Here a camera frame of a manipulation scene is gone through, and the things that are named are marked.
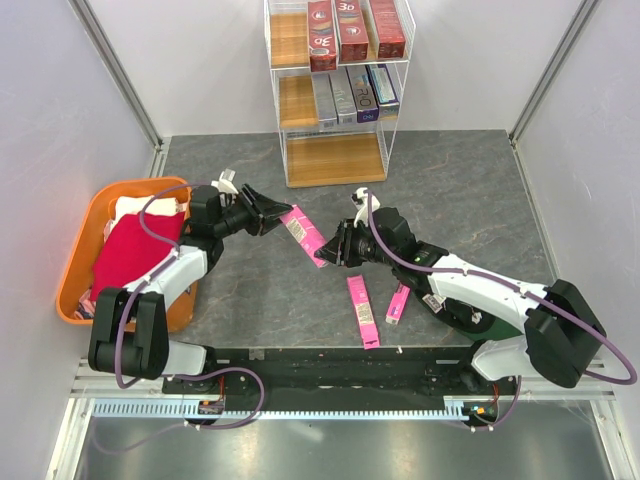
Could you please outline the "silver plain toothpaste box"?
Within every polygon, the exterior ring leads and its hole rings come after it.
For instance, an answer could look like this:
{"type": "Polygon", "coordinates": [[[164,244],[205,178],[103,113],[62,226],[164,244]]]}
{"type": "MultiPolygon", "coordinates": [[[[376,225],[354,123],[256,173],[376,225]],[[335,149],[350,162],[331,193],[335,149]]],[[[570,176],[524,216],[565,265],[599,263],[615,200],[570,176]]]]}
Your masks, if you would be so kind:
{"type": "Polygon", "coordinates": [[[311,76],[318,126],[321,131],[337,125],[337,113],[327,73],[315,73],[311,76]]]}

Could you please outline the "silver Protefix toothpaste box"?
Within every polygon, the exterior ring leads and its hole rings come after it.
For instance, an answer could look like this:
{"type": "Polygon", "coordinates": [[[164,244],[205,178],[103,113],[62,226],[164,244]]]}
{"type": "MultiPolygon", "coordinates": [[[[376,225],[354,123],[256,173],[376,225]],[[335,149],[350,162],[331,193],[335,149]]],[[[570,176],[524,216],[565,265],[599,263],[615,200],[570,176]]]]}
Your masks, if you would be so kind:
{"type": "Polygon", "coordinates": [[[357,122],[357,110],[346,69],[340,67],[329,73],[331,89],[339,124],[357,122]]]}

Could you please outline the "purple toothpaste box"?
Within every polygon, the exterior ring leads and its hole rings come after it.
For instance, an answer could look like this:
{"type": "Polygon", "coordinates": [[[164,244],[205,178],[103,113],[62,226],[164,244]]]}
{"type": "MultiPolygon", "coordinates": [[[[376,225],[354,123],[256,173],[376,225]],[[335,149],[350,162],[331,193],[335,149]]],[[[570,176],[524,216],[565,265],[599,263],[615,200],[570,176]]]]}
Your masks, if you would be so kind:
{"type": "Polygon", "coordinates": [[[377,101],[379,118],[396,118],[400,110],[400,100],[387,66],[373,64],[367,65],[366,69],[377,101]]]}
{"type": "Polygon", "coordinates": [[[363,65],[347,66],[346,72],[354,98],[357,122],[377,121],[379,108],[367,68],[363,65]]]}

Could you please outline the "red 3D toothpaste box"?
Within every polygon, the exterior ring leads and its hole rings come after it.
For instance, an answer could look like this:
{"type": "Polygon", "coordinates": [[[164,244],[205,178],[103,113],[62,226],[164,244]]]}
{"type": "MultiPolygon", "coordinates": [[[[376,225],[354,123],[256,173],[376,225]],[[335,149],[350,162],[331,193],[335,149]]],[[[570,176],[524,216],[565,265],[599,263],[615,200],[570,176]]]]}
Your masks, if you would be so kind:
{"type": "Polygon", "coordinates": [[[307,3],[307,38],[311,72],[335,70],[337,38],[331,1],[307,3]]]}
{"type": "Polygon", "coordinates": [[[358,0],[335,1],[339,62],[348,64],[368,58],[369,37],[361,4],[358,0]]]}

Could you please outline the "large red toothpaste box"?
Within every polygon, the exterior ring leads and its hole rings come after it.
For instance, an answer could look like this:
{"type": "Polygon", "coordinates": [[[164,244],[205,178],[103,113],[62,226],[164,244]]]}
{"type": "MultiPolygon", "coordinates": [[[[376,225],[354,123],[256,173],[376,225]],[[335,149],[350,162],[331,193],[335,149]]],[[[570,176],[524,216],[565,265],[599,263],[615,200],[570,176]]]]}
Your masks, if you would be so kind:
{"type": "Polygon", "coordinates": [[[374,23],[374,45],[378,59],[401,59],[405,55],[406,37],[393,0],[369,0],[374,23]]]}

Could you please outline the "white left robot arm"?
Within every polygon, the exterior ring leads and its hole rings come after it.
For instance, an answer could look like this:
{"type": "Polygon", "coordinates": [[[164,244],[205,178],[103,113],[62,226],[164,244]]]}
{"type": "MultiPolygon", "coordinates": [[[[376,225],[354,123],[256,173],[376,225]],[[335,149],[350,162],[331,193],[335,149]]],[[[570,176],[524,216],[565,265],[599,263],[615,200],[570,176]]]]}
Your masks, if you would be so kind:
{"type": "Polygon", "coordinates": [[[88,364],[115,375],[121,388],[161,377],[184,378],[198,393],[216,388],[220,371],[206,360],[207,348],[170,340],[167,312],[216,266],[225,238],[263,236],[293,210],[247,184],[218,180],[190,189],[189,216],[179,239],[168,241],[168,254],[138,279],[98,295],[88,364]]]}

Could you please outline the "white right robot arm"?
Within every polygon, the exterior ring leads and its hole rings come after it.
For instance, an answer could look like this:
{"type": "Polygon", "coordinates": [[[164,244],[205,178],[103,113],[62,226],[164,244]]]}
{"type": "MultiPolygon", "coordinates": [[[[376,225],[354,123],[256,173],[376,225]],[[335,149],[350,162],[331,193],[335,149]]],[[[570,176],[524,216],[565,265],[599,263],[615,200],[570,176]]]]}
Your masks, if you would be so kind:
{"type": "Polygon", "coordinates": [[[344,219],[315,257],[346,268],[385,264],[438,320],[473,340],[458,368],[467,392],[483,392],[509,376],[538,375],[573,388],[586,373],[605,333],[578,288],[517,281],[464,262],[416,239],[395,208],[373,219],[344,219]]]}

